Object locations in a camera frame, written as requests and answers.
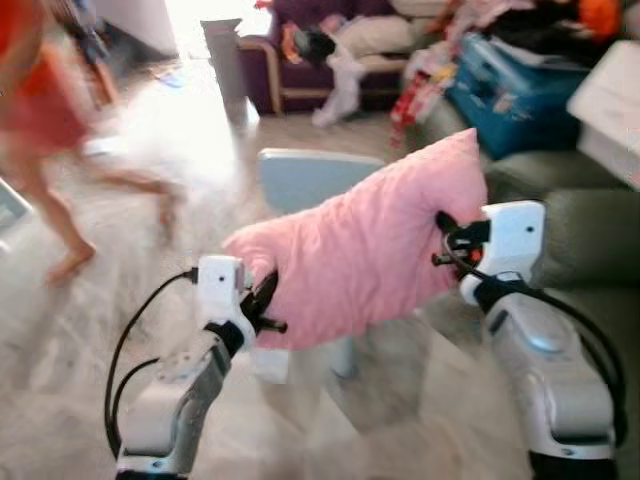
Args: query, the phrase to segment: white cushion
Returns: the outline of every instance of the white cushion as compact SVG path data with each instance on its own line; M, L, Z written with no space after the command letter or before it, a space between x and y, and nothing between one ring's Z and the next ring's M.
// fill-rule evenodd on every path
M405 17L435 17L445 7L444 0L390 0L393 8Z

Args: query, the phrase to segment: fluffy pink cushion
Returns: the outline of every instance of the fluffy pink cushion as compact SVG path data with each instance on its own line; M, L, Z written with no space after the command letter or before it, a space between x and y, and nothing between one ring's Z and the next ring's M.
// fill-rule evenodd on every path
M264 332L262 347L300 349L400 317L449 289L450 269L435 224L444 210L458 222L478 219L486 203L475 130L426 147L322 205L244 228L226 253L259 281L274 268L280 282L268 317L289 323Z

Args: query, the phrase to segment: wall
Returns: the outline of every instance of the wall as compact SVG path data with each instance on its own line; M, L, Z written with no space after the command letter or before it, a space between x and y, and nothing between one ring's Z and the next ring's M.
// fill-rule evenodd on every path
M178 46L166 0L94 0L103 20L166 55Z

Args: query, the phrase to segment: clothes pile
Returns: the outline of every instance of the clothes pile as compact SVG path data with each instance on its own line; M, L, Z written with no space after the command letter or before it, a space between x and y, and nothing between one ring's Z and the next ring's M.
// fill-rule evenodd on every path
M443 41L415 52L407 88L391 112L392 141L424 121L453 83L463 35L480 31L520 63L536 68L587 70L620 28L616 0L467 0L454 13Z

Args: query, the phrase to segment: tiled floor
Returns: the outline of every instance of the tiled floor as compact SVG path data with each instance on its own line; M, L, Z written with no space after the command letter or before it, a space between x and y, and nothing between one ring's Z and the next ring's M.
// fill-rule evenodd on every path
M153 82L134 96L112 126L121 154L103 160L185 187L175 246L157 244L151 199L88 185L55 166L99 256L71 287L47 291L44 271L62 250L34 219L0 258L0 479L113 478L101 426L110 350L127 317L169 274L269 215L254 168L259 148L400 155L383 114L327 131L308 116L258 122L249 114L230 127L206 69L183 73L183 88ZM353 380L328 372L326 347L294 355L288 385L261 384L250 359L238 357L210 411L192 478L527 478L512 405L478 342L477 313L454 297L358 339ZM188 336L193 305L188 285L172 286L134 331L124 365ZM130 393L143 384L135 381Z

